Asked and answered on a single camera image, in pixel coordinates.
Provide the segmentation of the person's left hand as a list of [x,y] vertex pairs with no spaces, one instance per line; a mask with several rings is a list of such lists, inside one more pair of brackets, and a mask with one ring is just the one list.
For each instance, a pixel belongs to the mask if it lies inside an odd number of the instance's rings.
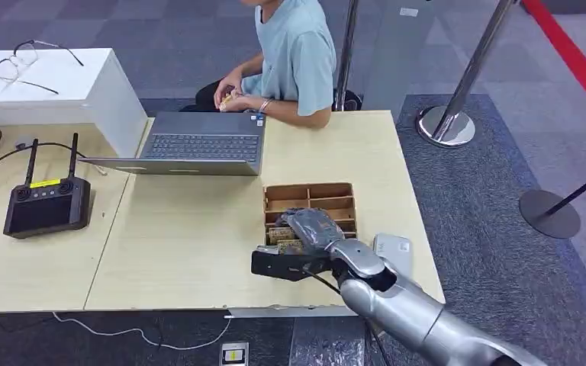
[[222,102],[222,112],[259,111],[266,100],[254,95],[237,95]]

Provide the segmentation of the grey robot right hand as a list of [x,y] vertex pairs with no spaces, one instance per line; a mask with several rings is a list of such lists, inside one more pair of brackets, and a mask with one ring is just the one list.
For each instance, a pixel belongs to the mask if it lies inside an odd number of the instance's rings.
[[288,209],[276,219],[275,226],[290,228],[301,240],[305,255],[325,256],[329,245],[346,238],[328,212],[319,208]]

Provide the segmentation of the person's right hand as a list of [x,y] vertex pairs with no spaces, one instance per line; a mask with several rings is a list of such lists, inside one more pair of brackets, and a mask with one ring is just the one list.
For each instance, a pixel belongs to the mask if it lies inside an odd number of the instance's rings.
[[241,73],[229,73],[218,82],[213,95],[214,105],[218,110],[221,110],[222,102],[228,95],[233,92],[235,94],[242,93],[241,82]]

